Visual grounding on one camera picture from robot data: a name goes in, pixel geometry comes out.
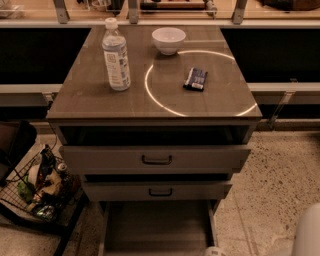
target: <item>drawer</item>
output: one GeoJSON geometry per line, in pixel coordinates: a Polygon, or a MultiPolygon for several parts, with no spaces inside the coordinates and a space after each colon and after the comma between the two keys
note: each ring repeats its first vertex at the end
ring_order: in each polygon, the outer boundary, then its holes
{"type": "Polygon", "coordinates": [[[98,255],[205,255],[215,237],[209,207],[205,200],[110,202],[98,255]]]}
{"type": "Polygon", "coordinates": [[[227,146],[62,146],[74,174],[172,174],[239,172],[250,149],[227,146]]]}
{"type": "Polygon", "coordinates": [[[91,201],[221,200],[230,188],[229,181],[166,183],[82,183],[91,201]]]}

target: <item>countertop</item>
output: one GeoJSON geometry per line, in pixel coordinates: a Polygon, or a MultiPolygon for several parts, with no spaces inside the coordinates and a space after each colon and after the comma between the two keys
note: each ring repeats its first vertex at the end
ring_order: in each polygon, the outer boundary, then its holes
{"type": "Polygon", "coordinates": [[[179,26],[187,38],[178,53],[162,55],[151,33],[159,26],[121,25],[128,42],[131,86],[108,84],[101,48],[104,26],[93,26],[48,119],[253,119],[260,110],[218,26],[179,26]],[[183,88],[191,67],[208,72],[203,92],[183,88]]]}

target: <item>speckled floor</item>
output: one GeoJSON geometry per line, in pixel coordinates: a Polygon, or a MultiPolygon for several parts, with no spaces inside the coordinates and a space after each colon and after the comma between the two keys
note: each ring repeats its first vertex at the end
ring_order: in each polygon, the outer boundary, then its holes
{"type": "MultiPolygon", "coordinates": [[[[26,158],[45,143],[53,145],[54,136],[39,135],[26,158]]],[[[254,132],[249,145],[252,152],[215,214],[218,246],[228,256],[290,248],[299,216],[320,201],[320,131],[254,132]]],[[[102,224],[98,205],[89,203],[63,255],[98,255],[102,224]]],[[[1,256],[54,255],[58,242],[57,236],[13,226],[0,215],[1,256]]]]}

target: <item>bottle label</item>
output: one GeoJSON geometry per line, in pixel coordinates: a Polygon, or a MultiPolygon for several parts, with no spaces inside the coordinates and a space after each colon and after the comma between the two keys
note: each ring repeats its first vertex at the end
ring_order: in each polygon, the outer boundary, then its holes
{"type": "Polygon", "coordinates": [[[129,87],[130,71],[126,44],[118,45],[116,51],[104,51],[109,82],[112,87],[129,87]]]}

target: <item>drawer front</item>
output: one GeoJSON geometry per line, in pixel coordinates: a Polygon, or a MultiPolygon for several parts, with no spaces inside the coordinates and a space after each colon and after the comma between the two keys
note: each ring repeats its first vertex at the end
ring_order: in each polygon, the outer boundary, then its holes
{"type": "Polygon", "coordinates": [[[250,149],[246,145],[63,146],[60,152],[74,174],[172,174],[239,172],[250,149]]]}
{"type": "Polygon", "coordinates": [[[155,200],[221,200],[231,183],[206,182],[194,184],[105,184],[83,183],[91,201],[155,201],[155,200]]]}

